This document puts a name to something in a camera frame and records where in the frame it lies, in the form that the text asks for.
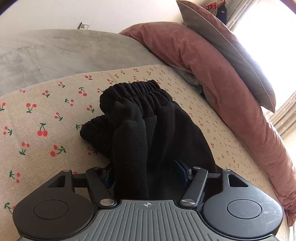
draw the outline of gray ribbed plate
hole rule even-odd
[[[193,210],[173,201],[130,201],[98,212],[92,224],[65,241],[229,241],[210,230]],[[265,241],[276,241],[273,236]]]

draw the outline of wall outlet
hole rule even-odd
[[[87,30],[89,28],[89,23],[81,23],[78,29]]]

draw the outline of gray blanket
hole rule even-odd
[[[0,35],[0,96],[74,74],[164,64],[138,41],[91,30]]]

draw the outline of pink pillowcase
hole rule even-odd
[[[120,34],[141,42],[164,62],[193,73],[211,106],[252,152],[286,210],[296,219],[296,173],[282,139],[230,63],[203,37],[171,22],[141,23]]]

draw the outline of white wall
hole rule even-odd
[[[35,29],[89,29],[118,33],[143,22],[181,22],[175,0],[18,0],[0,16],[0,34]]]

